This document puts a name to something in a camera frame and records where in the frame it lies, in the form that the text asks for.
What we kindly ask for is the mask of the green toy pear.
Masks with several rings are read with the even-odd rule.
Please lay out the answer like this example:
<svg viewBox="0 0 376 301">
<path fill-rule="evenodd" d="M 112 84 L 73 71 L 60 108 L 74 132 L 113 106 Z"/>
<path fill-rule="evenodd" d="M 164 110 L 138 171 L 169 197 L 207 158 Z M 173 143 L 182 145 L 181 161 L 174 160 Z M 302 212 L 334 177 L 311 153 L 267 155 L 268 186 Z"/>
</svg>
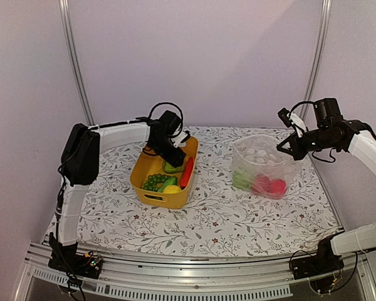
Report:
<svg viewBox="0 0 376 301">
<path fill-rule="evenodd" d="M 164 161 L 162 164 L 162 169 L 167 174 L 176 174 L 184 171 L 184 166 L 174 167 L 168 162 Z"/>
</svg>

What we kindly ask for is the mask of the red toy chili pepper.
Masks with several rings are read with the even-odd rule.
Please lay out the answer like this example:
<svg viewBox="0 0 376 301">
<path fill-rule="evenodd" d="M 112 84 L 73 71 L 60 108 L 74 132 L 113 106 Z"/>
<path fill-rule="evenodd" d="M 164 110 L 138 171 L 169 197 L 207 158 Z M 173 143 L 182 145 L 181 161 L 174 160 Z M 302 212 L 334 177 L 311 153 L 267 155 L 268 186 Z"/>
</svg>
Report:
<svg viewBox="0 0 376 301">
<path fill-rule="evenodd" d="M 185 189 L 188 186 L 193 168 L 194 168 L 194 159 L 193 157 L 190 157 L 187 160 L 184 172 L 182 173 L 181 178 L 180 178 L 181 189 Z"/>
</svg>

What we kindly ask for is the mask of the green toy grape bunch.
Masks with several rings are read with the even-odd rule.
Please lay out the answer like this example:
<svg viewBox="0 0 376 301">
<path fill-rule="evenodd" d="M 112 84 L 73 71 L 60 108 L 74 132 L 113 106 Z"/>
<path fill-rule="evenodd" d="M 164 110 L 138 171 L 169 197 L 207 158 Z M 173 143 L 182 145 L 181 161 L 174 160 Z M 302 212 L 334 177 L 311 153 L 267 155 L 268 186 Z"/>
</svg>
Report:
<svg viewBox="0 0 376 301">
<path fill-rule="evenodd" d="M 169 176 L 166 174 L 149 175 L 146 180 L 142 182 L 142 189 L 146 191 L 158 191 Z"/>
</svg>

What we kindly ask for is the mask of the yellow toy lemon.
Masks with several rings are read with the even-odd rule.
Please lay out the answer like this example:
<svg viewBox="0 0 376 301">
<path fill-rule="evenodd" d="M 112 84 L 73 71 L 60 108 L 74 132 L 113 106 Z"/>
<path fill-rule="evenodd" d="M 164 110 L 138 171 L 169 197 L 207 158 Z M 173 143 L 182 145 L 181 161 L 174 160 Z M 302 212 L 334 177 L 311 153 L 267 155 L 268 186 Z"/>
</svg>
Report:
<svg viewBox="0 0 376 301">
<path fill-rule="evenodd" d="M 162 191 L 164 194 L 176 194 L 181 192 L 181 188 L 178 185 L 168 185 Z"/>
</svg>

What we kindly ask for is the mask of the clear zip top bag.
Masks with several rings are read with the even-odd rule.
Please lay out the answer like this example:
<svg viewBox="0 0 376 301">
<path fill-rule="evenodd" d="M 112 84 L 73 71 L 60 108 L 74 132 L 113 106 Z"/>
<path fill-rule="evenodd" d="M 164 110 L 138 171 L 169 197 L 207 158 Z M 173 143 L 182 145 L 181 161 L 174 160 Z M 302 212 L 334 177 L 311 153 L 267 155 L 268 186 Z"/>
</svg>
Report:
<svg viewBox="0 0 376 301">
<path fill-rule="evenodd" d="M 231 172 L 244 169 L 253 175 L 253 180 L 258 174 L 270 178 L 282 179 L 289 185 L 293 182 L 301 169 L 301 162 L 279 153 L 276 146 L 279 141 L 266 134 L 256 134 L 240 138 L 232 143 Z"/>
</svg>

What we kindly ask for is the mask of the red toy tomato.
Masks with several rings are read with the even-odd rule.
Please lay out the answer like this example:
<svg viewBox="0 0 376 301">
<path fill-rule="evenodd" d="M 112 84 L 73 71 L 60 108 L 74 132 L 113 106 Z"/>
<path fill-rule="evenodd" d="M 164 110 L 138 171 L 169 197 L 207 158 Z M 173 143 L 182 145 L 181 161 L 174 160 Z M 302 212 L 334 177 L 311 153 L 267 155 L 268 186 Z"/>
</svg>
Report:
<svg viewBox="0 0 376 301">
<path fill-rule="evenodd" d="M 287 190 L 287 184 L 282 179 L 274 179 L 269 182 L 267 195 L 271 199 L 281 199 Z"/>
</svg>

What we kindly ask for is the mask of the red toy apple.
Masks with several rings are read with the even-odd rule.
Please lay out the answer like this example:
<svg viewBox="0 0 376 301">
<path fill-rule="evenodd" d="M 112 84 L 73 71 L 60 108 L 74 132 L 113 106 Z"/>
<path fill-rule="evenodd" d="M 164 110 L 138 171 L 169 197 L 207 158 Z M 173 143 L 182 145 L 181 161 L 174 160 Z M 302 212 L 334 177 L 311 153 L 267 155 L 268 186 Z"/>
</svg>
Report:
<svg viewBox="0 0 376 301">
<path fill-rule="evenodd" d="M 269 194 L 271 180 L 264 174 L 258 174 L 253 181 L 251 190 L 254 194 L 266 196 Z"/>
</svg>

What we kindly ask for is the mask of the green toy apple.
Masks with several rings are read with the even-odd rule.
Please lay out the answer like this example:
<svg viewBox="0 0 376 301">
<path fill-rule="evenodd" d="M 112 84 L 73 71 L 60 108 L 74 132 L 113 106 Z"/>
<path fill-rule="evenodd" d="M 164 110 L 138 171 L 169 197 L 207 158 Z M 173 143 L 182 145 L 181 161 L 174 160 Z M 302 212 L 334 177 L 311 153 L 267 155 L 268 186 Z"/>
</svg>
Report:
<svg viewBox="0 0 376 301">
<path fill-rule="evenodd" d="M 251 191 L 253 175 L 244 169 L 236 169 L 232 172 L 232 185 L 243 191 Z"/>
</svg>

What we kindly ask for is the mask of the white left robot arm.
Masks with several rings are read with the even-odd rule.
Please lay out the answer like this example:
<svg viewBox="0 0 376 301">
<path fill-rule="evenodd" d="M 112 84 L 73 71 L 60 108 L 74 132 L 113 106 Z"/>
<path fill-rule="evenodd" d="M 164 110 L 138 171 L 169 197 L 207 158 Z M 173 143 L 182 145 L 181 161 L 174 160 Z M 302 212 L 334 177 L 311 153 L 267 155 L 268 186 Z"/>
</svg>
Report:
<svg viewBox="0 0 376 301">
<path fill-rule="evenodd" d="M 55 209 L 55 237 L 63 246 L 76 243 L 78 220 L 85 194 L 97 179 L 100 154 L 114 147 L 145 142 L 163 160 L 179 167 L 186 157 L 180 145 L 190 133 L 182 128 L 181 117 L 167 110 L 159 119 L 134 120 L 87 127 L 73 126 L 58 172 L 62 177 Z"/>
</svg>

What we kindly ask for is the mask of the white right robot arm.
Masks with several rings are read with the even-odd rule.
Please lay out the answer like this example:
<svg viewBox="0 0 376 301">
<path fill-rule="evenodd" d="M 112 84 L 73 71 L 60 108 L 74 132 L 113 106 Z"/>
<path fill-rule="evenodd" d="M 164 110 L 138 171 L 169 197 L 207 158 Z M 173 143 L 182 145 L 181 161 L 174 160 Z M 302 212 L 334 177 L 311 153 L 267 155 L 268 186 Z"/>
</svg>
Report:
<svg viewBox="0 0 376 301">
<path fill-rule="evenodd" d="M 294 109 L 282 108 L 278 112 L 279 119 L 294 131 L 276 146 L 277 150 L 296 161 L 325 149 L 344 151 L 376 177 L 376 135 L 371 126 L 360 120 L 344 119 L 335 98 L 310 101 L 309 105 L 316 118 L 315 130 L 308 130 Z M 316 273 L 325 273 L 335 264 L 336 257 L 368 250 L 376 250 L 376 222 L 321 240 L 311 267 Z"/>
</svg>

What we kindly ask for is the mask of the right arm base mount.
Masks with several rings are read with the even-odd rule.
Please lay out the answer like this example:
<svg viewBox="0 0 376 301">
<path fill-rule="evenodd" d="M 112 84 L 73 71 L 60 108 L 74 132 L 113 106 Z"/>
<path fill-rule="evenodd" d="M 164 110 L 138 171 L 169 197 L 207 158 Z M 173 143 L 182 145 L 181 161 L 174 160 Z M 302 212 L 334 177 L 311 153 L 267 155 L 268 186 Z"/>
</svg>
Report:
<svg viewBox="0 0 376 301">
<path fill-rule="evenodd" d="M 334 236 L 327 236 L 319 241 L 314 255 L 298 250 L 292 254 L 289 260 L 289 268 L 293 272 L 295 280 L 338 272 L 337 276 L 329 276 L 326 280 L 311 281 L 311 288 L 319 294 L 338 290 L 338 283 L 344 268 L 342 256 L 335 255 L 332 250 L 331 240 Z"/>
</svg>

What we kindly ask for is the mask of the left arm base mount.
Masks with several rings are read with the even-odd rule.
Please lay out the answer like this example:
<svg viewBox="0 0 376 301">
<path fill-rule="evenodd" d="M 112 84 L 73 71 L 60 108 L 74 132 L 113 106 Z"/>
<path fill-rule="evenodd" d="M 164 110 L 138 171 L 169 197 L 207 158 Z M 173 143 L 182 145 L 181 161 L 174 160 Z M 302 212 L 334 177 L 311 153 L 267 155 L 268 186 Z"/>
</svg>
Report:
<svg viewBox="0 0 376 301">
<path fill-rule="evenodd" d="M 52 253 L 48 266 L 70 275 L 98 279 L 102 271 L 103 258 L 92 251 L 83 255 L 78 254 L 77 246 L 78 243 L 63 246 L 61 243 L 52 241 Z"/>
</svg>

